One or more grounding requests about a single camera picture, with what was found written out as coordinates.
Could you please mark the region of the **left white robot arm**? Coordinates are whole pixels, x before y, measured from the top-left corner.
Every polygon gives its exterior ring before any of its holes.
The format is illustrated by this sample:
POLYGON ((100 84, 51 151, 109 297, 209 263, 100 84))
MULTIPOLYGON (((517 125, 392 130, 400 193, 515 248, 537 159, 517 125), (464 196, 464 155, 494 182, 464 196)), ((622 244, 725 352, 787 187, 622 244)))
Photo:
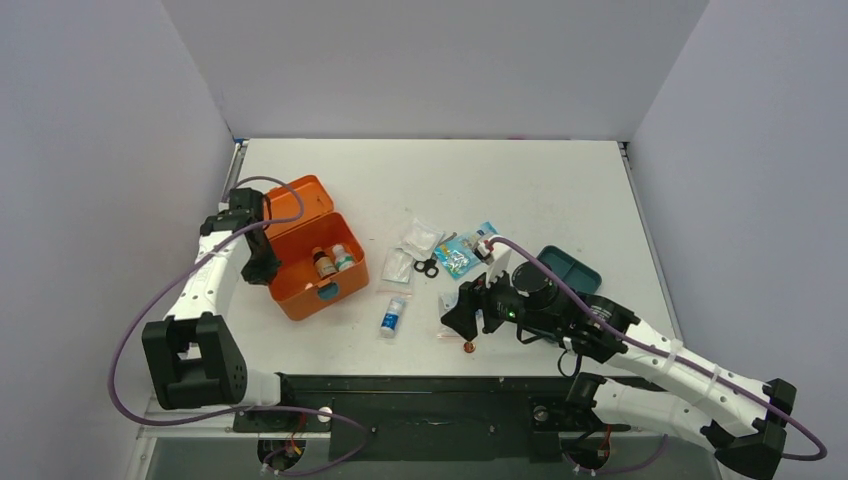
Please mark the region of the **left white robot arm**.
POLYGON ((163 409, 259 406, 275 430, 297 420, 298 402, 283 393, 282 376, 249 368, 225 321, 238 281, 268 286, 281 267, 264 231, 268 204, 256 190, 232 190, 226 209, 200 227, 199 268, 165 317, 144 326, 142 345, 163 409))

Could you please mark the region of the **zip bag of wipes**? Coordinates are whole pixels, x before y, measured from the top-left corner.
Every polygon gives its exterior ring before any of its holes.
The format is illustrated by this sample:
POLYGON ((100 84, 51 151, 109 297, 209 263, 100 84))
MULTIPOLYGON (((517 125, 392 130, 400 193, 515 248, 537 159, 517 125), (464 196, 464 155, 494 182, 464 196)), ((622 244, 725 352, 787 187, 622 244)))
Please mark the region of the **zip bag of wipes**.
MULTIPOLYGON (((438 295, 438 314, 442 316, 452 310, 458 301, 458 293, 456 291, 441 292, 438 295)), ((452 328, 445 326, 442 323, 438 324, 437 337, 440 339, 461 340, 462 337, 452 328)))

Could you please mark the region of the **orange plastic medicine box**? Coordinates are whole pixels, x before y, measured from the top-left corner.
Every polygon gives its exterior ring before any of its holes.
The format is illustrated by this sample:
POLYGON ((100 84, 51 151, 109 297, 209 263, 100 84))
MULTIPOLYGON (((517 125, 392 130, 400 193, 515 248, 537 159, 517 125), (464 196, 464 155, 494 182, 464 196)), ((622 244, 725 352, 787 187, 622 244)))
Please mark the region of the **orange plastic medicine box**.
POLYGON ((274 188, 268 197, 274 219, 301 215, 267 230, 273 251, 282 262, 269 291, 289 319, 304 320, 369 284, 362 245, 316 176, 301 177, 291 182, 288 189, 274 188), (346 246, 356 265, 320 279, 311 251, 321 247, 334 260, 331 247, 336 244, 346 246))

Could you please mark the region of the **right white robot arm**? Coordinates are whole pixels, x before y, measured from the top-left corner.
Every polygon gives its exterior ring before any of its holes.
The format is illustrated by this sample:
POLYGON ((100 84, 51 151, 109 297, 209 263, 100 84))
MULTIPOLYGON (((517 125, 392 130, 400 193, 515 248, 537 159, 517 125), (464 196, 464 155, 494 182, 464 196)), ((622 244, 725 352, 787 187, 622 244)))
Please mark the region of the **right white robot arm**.
POLYGON ((797 394, 791 383, 725 369, 632 310, 574 291, 537 259, 512 273, 492 268, 463 283, 440 321, 468 342, 512 323, 522 343, 551 341, 655 385, 649 391, 577 374, 563 403, 566 418, 578 427, 621 424, 676 437, 749 479, 773 478, 789 457, 786 427, 797 394))

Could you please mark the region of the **brown bottle orange cap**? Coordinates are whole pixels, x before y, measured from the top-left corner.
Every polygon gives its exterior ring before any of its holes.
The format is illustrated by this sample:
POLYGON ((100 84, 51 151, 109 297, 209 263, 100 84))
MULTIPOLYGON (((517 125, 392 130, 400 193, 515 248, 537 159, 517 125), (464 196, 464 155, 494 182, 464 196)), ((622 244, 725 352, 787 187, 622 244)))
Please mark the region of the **brown bottle orange cap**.
POLYGON ((313 265, 320 279, 326 279, 335 275, 338 270, 334 260, 321 247, 315 247, 311 251, 313 265))

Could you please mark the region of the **white bottle green label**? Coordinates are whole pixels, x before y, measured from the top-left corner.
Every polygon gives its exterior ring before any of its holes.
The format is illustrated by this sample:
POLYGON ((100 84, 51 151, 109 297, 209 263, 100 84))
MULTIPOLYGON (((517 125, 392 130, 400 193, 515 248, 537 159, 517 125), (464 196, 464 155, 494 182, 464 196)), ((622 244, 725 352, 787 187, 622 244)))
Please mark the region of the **white bottle green label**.
POLYGON ((343 244, 336 244, 331 247, 334 256, 334 265, 338 272, 348 270, 356 265, 356 260, 352 253, 343 244))

